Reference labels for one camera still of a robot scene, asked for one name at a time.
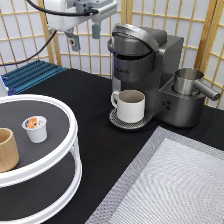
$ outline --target black cable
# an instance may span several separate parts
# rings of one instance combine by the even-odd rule
[[[89,9],[89,10],[85,10],[84,12],[80,12],[80,13],[67,13],[67,12],[56,12],[56,11],[51,11],[48,9],[44,9],[41,8],[37,5],[35,5],[31,0],[26,0],[31,6],[33,6],[35,9],[41,11],[41,12],[45,12],[48,14],[52,14],[52,15],[56,15],[56,16],[72,16],[72,17],[76,17],[76,16],[90,16],[91,14],[97,14],[98,10],[96,9]]]
[[[50,39],[46,42],[46,44],[36,53],[34,54],[33,56],[27,58],[26,60],[24,61],[20,61],[20,62],[13,62],[13,63],[10,63],[10,64],[0,64],[0,67],[2,66],[9,66],[9,65],[18,65],[18,64],[22,64],[24,62],[27,62],[29,61],[30,59],[32,59],[33,57],[37,56],[41,51],[43,51],[43,49],[51,42],[51,40],[54,38],[55,34],[57,33],[57,31],[54,31],[54,33],[51,35]]]

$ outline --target wooden cup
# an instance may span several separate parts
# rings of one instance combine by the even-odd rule
[[[11,170],[19,162],[14,134],[7,128],[0,128],[0,173]]]

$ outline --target black table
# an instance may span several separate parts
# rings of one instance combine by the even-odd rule
[[[194,128],[177,129],[159,121],[135,133],[114,128],[108,119],[111,86],[109,79],[71,69],[24,92],[63,101],[73,110],[79,126],[82,181],[70,203],[47,224],[85,223],[158,126],[224,149],[224,111],[209,107]]]

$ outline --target white mug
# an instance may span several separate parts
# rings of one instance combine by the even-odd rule
[[[111,95],[111,103],[117,108],[117,117],[121,121],[135,123],[144,117],[145,95],[142,92],[137,90],[115,91]]]

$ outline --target gray placemat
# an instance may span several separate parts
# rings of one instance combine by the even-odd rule
[[[158,127],[136,158],[130,163],[128,168],[116,182],[114,187],[107,194],[105,199],[87,220],[87,224],[109,223],[111,216],[121,204],[125,195],[129,192],[130,188],[165,138],[224,160],[224,153],[222,151]]]
[[[47,208],[65,193],[74,175],[74,158],[68,153],[59,163],[35,178],[0,188],[0,223],[25,218]]]
[[[22,123],[29,117],[43,116],[47,119],[48,138],[35,144],[29,140]],[[40,101],[15,101],[0,104],[0,128],[13,131],[19,150],[19,163],[14,169],[27,166],[57,148],[69,131],[69,119],[63,110],[50,103]]]
[[[221,224],[223,174],[222,159],[165,139],[110,223]]]

